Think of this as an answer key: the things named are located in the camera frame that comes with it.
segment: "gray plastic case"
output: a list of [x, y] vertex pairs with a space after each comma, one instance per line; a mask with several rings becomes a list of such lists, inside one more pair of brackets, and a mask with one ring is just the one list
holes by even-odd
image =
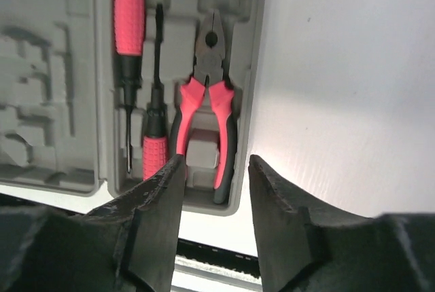
[[218, 8], [224, 70], [234, 84], [238, 147], [228, 202], [213, 203], [218, 125], [208, 96], [194, 117], [184, 210], [231, 215], [239, 207], [264, 0], [146, 0], [142, 89], [132, 118], [127, 176], [122, 89], [114, 71], [113, 0], [0, 0], [0, 182], [89, 196], [107, 180], [118, 196], [141, 181], [141, 137], [154, 69], [154, 8], [164, 5], [160, 78], [168, 130], [179, 85], [194, 64], [199, 24]]

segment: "tool tray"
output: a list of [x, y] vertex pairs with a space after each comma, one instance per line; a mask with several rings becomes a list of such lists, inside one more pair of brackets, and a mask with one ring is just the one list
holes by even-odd
[[146, 0], [142, 88], [132, 116], [133, 172], [126, 173], [125, 112], [114, 61], [113, 0], [0, 0], [0, 183], [90, 196], [107, 181], [118, 196], [141, 182], [142, 136], [154, 70], [154, 9], [164, 5], [160, 78], [168, 130], [179, 85], [194, 65], [199, 24], [220, 10], [224, 73], [234, 86], [238, 146], [227, 202], [213, 203], [219, 157], [208, 96], [186, 154], [184, 210], [233, 214], [245, 172], [264, 0]]

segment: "hand tool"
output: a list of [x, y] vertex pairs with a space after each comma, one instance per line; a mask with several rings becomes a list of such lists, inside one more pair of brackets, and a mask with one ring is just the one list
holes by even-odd
[[171, 156], [186, 154], [190, 124], [209, 89], [211, 110], [219, 125], [220, 156], [217, 166], [213, 201], [222, 204], [228, 198], [237, 151], [237, 125], [232, 116], [234, 90], [224, 81], [224, 30], [218, 10], [209, 12], [201, 24], [195, 47], [196, 65], [190, 81], [180, 86], [181, 103], [177, 108], [169, 138]]
[[141, 87], [143, 39], [145, 36], [145, 0], [114, 0], [116, 52], [120, 59], [120, 81], [124, 88], [126, 112], [127, 172], [132, 168], [131, 113]]
[[143, 138], [143, 180], [156, 174], [168, 162], [166, 107], [160, 81], [160, 47], [163, 42], [163, 5], [156, 8], [156, 40], [154, 42], [154, 83], [147, 109], [147, 126]]

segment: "pliers handle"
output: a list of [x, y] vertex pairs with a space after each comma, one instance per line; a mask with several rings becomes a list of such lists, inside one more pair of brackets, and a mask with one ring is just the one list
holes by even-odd
[[[217, 25], [222, 27], [222, 24], [220, 24], [220, 19], [216, 17], [216, 11], [214, 11], [213, 26]], [[223, 32], [215, 32], [217, 32], [216, 34], [218, 35], [218, 42], [220, 40], [221, 44], [223, 44]], [[205, 37], [205, 35], [200, 34], [198, 36], [198, 40], [202, 39], [203, 37]], [[199, 74], [200, 70], [198, 64], [206, 60], [216, 60], [218, 57], [214, 58], [214, 56], [217, 55], [222, 57], [221, 50], [219, 51], [219, 49], [217, 49], [218, 53], [215, 53], [215, 50], [211, 48], [209, 51], [205, 52], [207, 56], [203, 60], [202, 56], [198, 55], [198, 51], [200, 50], [204, 52], [204, 47], [200, 47], [201, 45], [198, 43], [201, 42], [197, 42], [196, 45], [197, 66], [195, 66], [194, 75], [190, 78], [188, 83], [180, 86], [181, 103], [177, 108], [177, 113], [175, 115], [171, 129], [171, 135], [169, 137], [169, 150], [171, 156], [174, 156], [175, 154], [186, 154], [190, 125], [192, 124], [194, 114], [202, 105], [204, 100], [204, 94], [207, 87], [205, 83], [198, 80], [205, 78], [204, 73]], [[237, 124], [232, 115], [231, 107], [231, 102], [234, 97], [234, 90], [228, 88], [225, 84], [225, 81], [222, 79], [222, 60], [220, 61], [220, 64], [216, 66], [219, 67], [219, 69], [212, 69], [207, 76], [210, 76], [209, 82], [213, 83], [208, 87], [208, 89], [211, 110], [216, 115], [220, 137], [220, 155], [213, 185], [213, 201], [216, 204], [222, 204], [228, 199], [232, 176], [234, 174], [234, 162], [237, 152]], [[220, 80], [216, 80], [216, 73], [221, 74]]]

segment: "white surface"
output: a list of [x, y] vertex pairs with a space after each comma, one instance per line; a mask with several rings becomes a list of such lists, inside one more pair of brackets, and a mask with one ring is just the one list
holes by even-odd
[[[435, 0], [266, 0], [249, 153], [366, 216], [435, 211]], [[256, 254], [245, 173], [231, 217], [184, 213], [180, 237]], [[110, 199], [0, 187], [86, 212]]]

